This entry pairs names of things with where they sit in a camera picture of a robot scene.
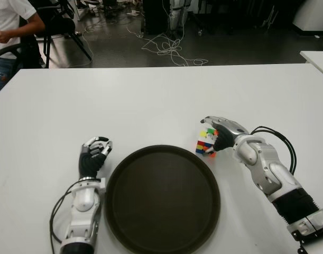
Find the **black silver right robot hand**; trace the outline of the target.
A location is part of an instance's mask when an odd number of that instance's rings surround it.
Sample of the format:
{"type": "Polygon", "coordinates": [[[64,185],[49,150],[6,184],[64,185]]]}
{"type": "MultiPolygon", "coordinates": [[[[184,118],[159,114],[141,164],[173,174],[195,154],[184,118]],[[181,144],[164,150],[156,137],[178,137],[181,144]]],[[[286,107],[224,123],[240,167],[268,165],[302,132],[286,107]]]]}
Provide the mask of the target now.
{"type": "Polygon", "coordinates": [[[221,116],[207,116],[200,123],[207,123],[218,132],[215,143],[206,151],[208,154],[231,148],[239,136],[249,135],[249,132],[239,123],[221,116]]]}

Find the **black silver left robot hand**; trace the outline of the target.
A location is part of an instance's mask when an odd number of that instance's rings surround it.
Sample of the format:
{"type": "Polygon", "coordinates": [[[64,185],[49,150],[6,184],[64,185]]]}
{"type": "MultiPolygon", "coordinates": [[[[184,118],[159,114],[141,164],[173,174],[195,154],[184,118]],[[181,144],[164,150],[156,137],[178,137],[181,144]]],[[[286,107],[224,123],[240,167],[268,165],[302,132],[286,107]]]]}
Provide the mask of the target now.
{"type": "Polygon", "coordinates": [[[86,141],[79,155],[79,177],[96,178],[112,149],[113,143],[106,137],[93,137],[86,141]]]}

